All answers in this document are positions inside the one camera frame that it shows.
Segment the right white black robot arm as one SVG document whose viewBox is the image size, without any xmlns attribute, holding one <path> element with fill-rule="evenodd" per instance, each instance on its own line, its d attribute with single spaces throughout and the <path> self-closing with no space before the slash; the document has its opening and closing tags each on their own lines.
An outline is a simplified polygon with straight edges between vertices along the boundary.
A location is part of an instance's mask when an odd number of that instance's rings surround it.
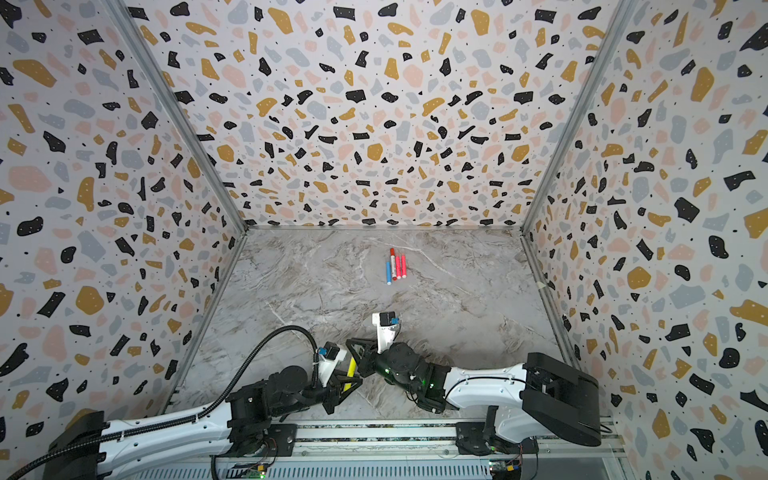
<svg viewBox="0 0 768 480">
<path fill-rule="evenodd" d="M 602 443 L 599 384 L 589 374 L 540 352 L 511 367 L 468 370 L 426 360 L 404 342 L 383 351 L 375 340 L 346 341 L 363 377 L 380 375 L 427 412 L 485 407 L 489 435 L 519 443 L 554 435 L 586 447 Z"/>
</svg>

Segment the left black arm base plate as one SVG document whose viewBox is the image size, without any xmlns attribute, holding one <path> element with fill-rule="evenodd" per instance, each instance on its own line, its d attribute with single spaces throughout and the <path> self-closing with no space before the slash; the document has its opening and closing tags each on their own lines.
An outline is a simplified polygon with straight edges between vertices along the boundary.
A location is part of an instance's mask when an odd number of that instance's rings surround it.
<svg viewBox="0 0 768 480">
<path fill-rule="evenodd" d="M 297 437 L 296 424 L 277 423 L 270 426 L 235 427 L 229 434 L 230 445 L 221 453 L 224 457 L 261 455 L 268 458 L 290 457 Z"/>
</svg>

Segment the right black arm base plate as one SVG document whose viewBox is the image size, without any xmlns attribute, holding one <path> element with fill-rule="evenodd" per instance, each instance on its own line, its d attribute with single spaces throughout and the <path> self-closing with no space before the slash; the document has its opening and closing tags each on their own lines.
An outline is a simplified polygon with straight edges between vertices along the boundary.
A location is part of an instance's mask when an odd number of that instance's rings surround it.
<svg viewBox="0 0 768 480">
<path fill-rule="evenodd" d="M 538 442 L 529 437 L 520 443 L 502 439 L 496 434 L 495 421 L 498 406 L 489 406 L 483 422 L 458 422 L 455 445 L 461 455 L 488 456 L 491 454 L 538 454 Z"/>
</svg>

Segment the yellow highlighter pen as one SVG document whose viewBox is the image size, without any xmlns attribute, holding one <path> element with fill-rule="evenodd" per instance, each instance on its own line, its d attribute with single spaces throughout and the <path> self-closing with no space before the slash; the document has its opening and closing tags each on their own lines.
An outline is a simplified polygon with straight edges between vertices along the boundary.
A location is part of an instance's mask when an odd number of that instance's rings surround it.
<svg viewBox="0 0 768 480">
<path fill-rule="evenodd" d="M 349 362 L 348 368 L 347 368 L 347 374 L 346 376 L 349 378 L 353 378 L 357 371 L 357 363 L 354 358 L 352 358 Z M 343 391 L 346 392 L 350 390 L 352 387 L 352 384 L 346 384 L 343 388 Z"/>
</svg>

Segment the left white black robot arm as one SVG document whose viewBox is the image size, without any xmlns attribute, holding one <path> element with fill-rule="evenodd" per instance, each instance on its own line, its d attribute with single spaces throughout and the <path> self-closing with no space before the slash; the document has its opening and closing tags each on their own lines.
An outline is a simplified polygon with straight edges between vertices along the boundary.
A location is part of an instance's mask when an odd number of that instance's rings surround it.
<svg viewBox="0 0 768 480">
<path fill-rule="evenodd" d="M 333 413 L 361 383 L 360 376 L 335 370 L 314 388 L 303 368 L 290 366 L 221 403 L 127 421 L 108 422 L 103 412 L 90 412 L 51 443 L 42 476 L 119 479 L 194 456 L 277 455 L 283 448 L 274 420 L 314 405 Z"/>
</svg>

